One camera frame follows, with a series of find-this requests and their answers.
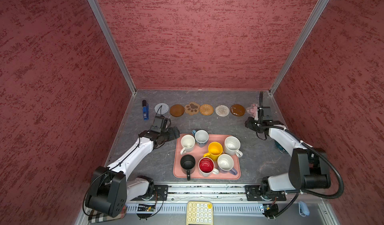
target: tray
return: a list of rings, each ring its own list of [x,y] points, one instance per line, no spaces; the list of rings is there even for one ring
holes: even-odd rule
[[[201,179],[231,179],[231,180],[237,180],[237,179],[240,178],[241,171],[240,171],[239,158],[236,155],[231,156],[233,158],[233,162],[234,162],[234,166],[233,167],[237,170],[237,175],[236,176],[231,174],[231,173],[219,173],[219,174],[213,174],[212,173],[211,175],[209,175],[209,177],[203,177],[199,173],[198,163],[199,163],[200,159],[203,157],[203,155],[208,152],[208,145],[211,142],[218,142],[218,143],[220,143],[223,146],[225,139],[227,137],[230,137],[231,135],[210,134],[208,142],[207,142],[207,144],[204,147],[199,147],[197,144],[195,144],[195,147],[194,147],[194,149],[191,152],[186,152],[185,154],[180,155],[180,151],[183,148],[181,146],[181,139],[185,135],[187,135],[187,134],[185,134],[185,133],[180,134],[180,137],[177,139],[177,143],[176,143],[175,162],[174,162],[174,165],[173,165],[173,175],[175,175],[175,177],[187,178],[187,175],[185,173],[183,173],[183,169],[181,168],[180,159],[181,159],[182,156],[184,156],[186,154],[190,154],[190,155],[194,156],[195,160],[196,160],[195,170],[194,170],[193,173],[191,173],[191,179],[193,179],[193,178],[201,178]],[[217,162],[214,162],[214,163],[215,163],[215,168],[218,169]]]

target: calculator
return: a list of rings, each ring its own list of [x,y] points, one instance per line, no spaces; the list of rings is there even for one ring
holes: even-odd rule
[[[186,225],[214,224],[214,208],[210,202],[189,202]]]

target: textured red wall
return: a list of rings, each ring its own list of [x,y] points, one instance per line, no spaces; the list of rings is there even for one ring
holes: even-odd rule
[[[269,89],[317,0],[98,0],[137,88]]]
[[[72,225],[129,88],[86,0],[0,0],[1,224]]]
[[[290,129],[341,172],[331,203],[345,225],[384,224],[383,11],[384,0],[330,0],[275,93]]]

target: light blue mug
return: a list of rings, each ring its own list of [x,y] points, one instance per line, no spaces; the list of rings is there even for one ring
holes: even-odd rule
[[[234,161],[228,154],[222,154],[217,158],[217,165],[220,173],[231,173],[237,175],[237,170],[233,167]]]
[[[196,130],[192,130],[193,136],[195,136],[196,143],[199,147],[204,147],[209,139],[208,132],[204,130],[199,130],[196,132]]]

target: purple mug handle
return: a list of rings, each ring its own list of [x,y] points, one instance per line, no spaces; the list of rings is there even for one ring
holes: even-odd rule
[[[231,174],[233,174],[233,175],[237,175],[237,171],[236,171],[236,169],[235,168],[232,168],[231,170],[229,170],[229,172],[231,173]]]

